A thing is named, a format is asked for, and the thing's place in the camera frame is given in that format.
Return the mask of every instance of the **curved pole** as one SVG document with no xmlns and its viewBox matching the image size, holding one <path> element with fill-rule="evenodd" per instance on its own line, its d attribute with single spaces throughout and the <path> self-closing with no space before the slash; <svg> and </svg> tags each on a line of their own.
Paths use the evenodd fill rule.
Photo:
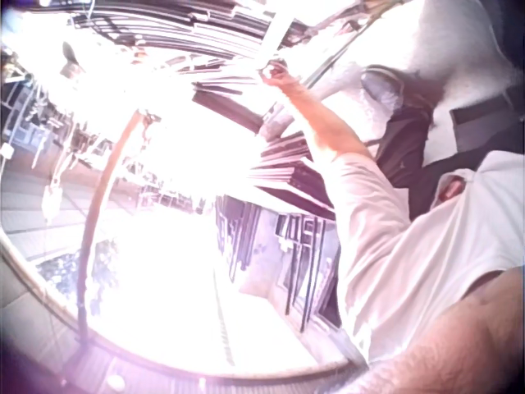
<svg viewBox="0 0 525 394">
<path fill-rule="evenodd" d="M 138 110 L 133 114 L 122 132 L 121 138 L 113 147 L 113 151 L 107 160 L 106 168 L 104 168 L 93 199 L 91 200 L 91 205 L 89 206 L 88 217 L 86 218 L 84 226 L 84 236 L 80 247 L 79 277 L 77 283 L 78 322 L 80 342 L 83 345 L 88 341 L 88 316 L 85 306 L 86 282 L 93 271 L 94 259 L 92 257 L 92 251 L 94 251 L 95 247 L 94 240 L 98 219 L 100 218 L 100 213 L 105 208 L 107 198 L 115 181 L 115 170 L 122 162 L 122 156 L 127 142 L 132 134 L 142 132 L 144 128 L 148 127 L 148 124 L 148 116 L 140 113 Z"/>
</svg>

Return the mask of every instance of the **white t-shirt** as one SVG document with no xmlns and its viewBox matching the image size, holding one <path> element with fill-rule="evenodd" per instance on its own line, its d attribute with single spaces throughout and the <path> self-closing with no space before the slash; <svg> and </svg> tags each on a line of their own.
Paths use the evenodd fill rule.
<svg viewBox="0 0 525 394">
<path fill-rule="evenodd" d="M 524 168 L 522 155 L 489 153 L 477 172 L 453 173 L 467 182 L 461 195 L 414 222 L 371 159 L 349 153 L 326 169 L 340 315 L 365 360 L 398 355 L 479 277 L 523 265 Z"/>
</svg>

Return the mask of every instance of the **hairy forearm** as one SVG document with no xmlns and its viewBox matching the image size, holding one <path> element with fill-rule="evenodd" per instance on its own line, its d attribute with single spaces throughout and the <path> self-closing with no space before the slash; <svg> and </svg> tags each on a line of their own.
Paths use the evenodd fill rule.
<svg viewBox="0 0 525 394">
<path fill-rule="evenodd" d="M 343 153 L 359 153 L 372 158 L 355 131 L 300 83 L 281 90 L 295 112 L 307 122 L 304 136 L 316 162 L 331 163 Z"/>
<path fill-rule="evenodd" d="M 523 271 L 513 269 L 443 314 L 399 357 L 341 393 L 478 394 L 504 389 L 523 367 Z"/>
</svg>

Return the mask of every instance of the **sleeve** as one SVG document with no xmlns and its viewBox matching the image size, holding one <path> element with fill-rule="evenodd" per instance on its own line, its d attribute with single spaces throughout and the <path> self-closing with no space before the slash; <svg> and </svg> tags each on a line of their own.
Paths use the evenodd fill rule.
<svg viewBox="0 0 525 394">
<path fill-rule="evenodd" d="M 340 265 L 341 274 L 372 259 L 409 227 L 408 205 L 376 163 L 358 153 L 339 156 L 323 172 L 341 247 L 350 260 Z"/>
</svg>

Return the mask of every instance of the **person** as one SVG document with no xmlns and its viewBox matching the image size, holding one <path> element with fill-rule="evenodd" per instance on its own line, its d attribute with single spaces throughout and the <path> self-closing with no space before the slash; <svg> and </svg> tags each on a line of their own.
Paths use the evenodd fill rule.
<svg viewBox="0 0 525 394">
<path fill-rule="evenodd" d="M 503 385 L 523 365 L 523 156 L 478 152 L 466 167 L 441 174 L 438 198 L 411 220 L 394 186 L 410 188 L 422 170 L 432 108 L 421 96 L 405 92 L 385 67 L 363 73 L 363 88 L 392 111 L 374 158 L 285 66 L 270 62 L 261 77 L 306 122 L 336 211 L 343 328 L 377 365 L 344 392 L 492 392 Z M 458 179 L 461 187 L 449 193 Z M 479 382 L 478 373 L 485 374 Z"/>
</svg>

